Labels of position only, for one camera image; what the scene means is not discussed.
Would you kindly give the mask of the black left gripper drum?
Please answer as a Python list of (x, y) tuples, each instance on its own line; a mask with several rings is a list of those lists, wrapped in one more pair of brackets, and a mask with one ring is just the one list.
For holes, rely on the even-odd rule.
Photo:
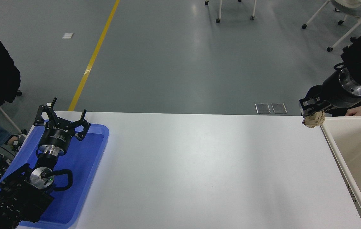
[(46, 146), (56, 146), (60, 150), (68, 150), (75, 129), (66, 126), (58, 127), (54, 121), (45, 124), (44, 134), (39, 141), (39, 149), (44, 150)]

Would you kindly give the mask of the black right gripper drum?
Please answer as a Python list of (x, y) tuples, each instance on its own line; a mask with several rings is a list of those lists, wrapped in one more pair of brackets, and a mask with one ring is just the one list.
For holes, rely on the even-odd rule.
[(337, 108), (349, 108), (361, 102), (361, 84), (349, 71), (336, 71), (322, 84), (320, 97)]

